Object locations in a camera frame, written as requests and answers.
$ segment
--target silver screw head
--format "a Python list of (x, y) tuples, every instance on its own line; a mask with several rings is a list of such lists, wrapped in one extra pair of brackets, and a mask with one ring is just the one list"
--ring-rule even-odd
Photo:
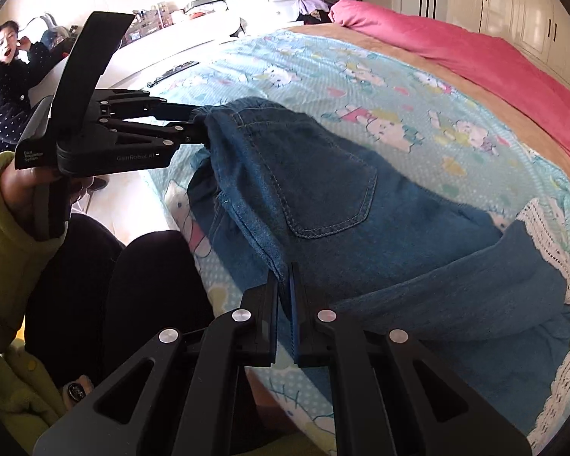
[(410, 336), (405, 332), (403, 329), (393, 329), (389, 334), (388, 337), (391, 339), (393, 343), (405, 343)]
[(251, 312), (245, 309), (235, 310), (232, 312), (232, 319), (234, 319), (235, 322), (245, 322), (251, 319)]
[(163, 329), (158, 335), (158, 339), (160, 339), (161, 343), (173, 343), (178, 336), (175, 329)]
[(320, 310), (319, 313), (317, 314), (317, 318), (321, 321), (321, 322), (333, 322), (336, 320), (336, 317), (338, 317), (336, 315), (336, 313), (333, 310)]

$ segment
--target person's hand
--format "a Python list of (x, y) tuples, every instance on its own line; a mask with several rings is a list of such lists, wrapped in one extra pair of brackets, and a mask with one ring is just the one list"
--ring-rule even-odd
[(17, 51), (30, 51), (32, 41), (27, 36), (22, 37), (17, 41)]
[(61, 396), (65, 404), (65, 408), (70, 411), (80, 401), (84, 399), (87, 394), (93, 390), (93, 383), (86, 375), (81, 375), (73, 382), (68, 382), (61, 390)]
[[(34, 189), (57, 181), (61, 174), (51, 168), (15, 169), (13, 160), (0, 175), (2, 199), (17, 223), (29, 228), (34, 222)], [(70, 183), (70, 203), (81, 199), (93, 178), (73, 179)]]

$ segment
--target jeans back pocket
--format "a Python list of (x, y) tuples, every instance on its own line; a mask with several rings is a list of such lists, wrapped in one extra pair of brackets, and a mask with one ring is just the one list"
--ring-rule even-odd
[(270, 173), (287, 225), (301, 238), (319, 238), (368, 216), (377, 170), (307, 122), (260, 121), (245, 133)]

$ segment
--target cartoon print bedsheet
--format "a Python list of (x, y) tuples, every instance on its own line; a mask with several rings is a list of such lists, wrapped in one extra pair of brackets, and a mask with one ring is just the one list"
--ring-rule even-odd
[[(490, 111), (440, 80), (344, 42), (278, 32), (223, 46), (219, 55), (152, 89), (177, 103), (219, 105), (257, 96), (305, 112), (324, 127), (374, 149), (417, 184), (490, 211), (505, 228), (537, 198), (566, 257), (570, 280), (570, 181), (521, 144)], [(195, 254), (214, 312), (239, 306), (241, 290), (211, 251), (186, 192), (197, 146), (183, 146), (167, 169), (150, 173)], [(270, 369), (255, 369), (296, 425), (336, 453), (333, 409), (283, 348)], [(529, 440), (535, 453), (570, 412), (570, 352)]]

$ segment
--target floor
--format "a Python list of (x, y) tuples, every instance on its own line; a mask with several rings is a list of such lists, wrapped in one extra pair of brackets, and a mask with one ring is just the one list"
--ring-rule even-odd
[(177, 230), (147, 177), (143, 171), (110, 175), (108, 185), (82, 199), (74, 211), (98, 220), (125, 245), (146, 233)]

